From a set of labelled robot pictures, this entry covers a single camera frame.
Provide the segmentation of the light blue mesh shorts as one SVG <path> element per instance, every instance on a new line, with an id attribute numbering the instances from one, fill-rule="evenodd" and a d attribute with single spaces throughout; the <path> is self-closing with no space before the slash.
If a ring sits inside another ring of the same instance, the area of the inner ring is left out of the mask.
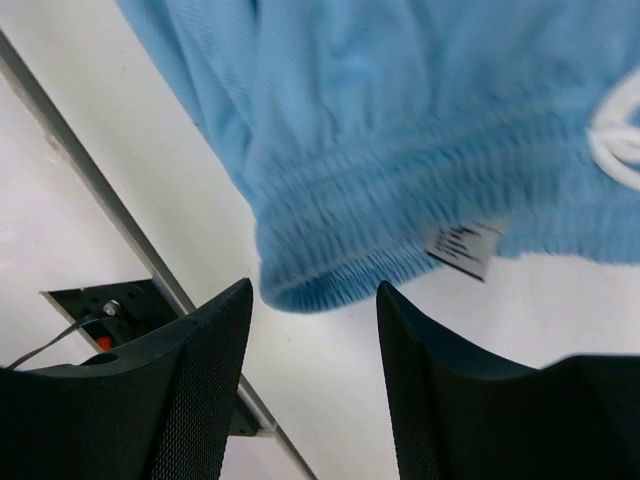
<path id="1" fill-rule="evenodd" d="M 495 255 L 639 261 L 635 1 L 122 1 L 256 221 L 269 306 Z"/>

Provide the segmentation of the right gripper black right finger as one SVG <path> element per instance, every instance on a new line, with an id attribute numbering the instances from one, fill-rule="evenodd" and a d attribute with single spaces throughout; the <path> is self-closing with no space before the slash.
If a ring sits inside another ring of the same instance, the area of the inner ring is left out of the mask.
<path id="1" fill-rule="evenodd" d="M 384 378 L 404 479 L 635 479 L 639 359 L 508 360 L 377 289 Z"/>

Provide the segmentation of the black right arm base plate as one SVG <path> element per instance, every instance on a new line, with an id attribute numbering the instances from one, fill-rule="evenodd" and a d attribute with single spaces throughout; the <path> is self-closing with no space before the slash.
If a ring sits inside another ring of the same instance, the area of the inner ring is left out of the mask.
<path id="1" fill-rule="evenodd" d="M 178 318 L 150 279 L 50 291 L 46 297 L 97 347 L 108 352 Z"/>

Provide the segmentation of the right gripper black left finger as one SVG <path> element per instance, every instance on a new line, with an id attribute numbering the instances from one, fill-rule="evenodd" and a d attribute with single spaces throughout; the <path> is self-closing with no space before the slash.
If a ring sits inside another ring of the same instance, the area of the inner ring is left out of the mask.
<path id="1" fill-rule="evenodd" d="M 1 372 L 5 479 L 216 479 L 253 306 L 242 279 L 78 364 Z"/>

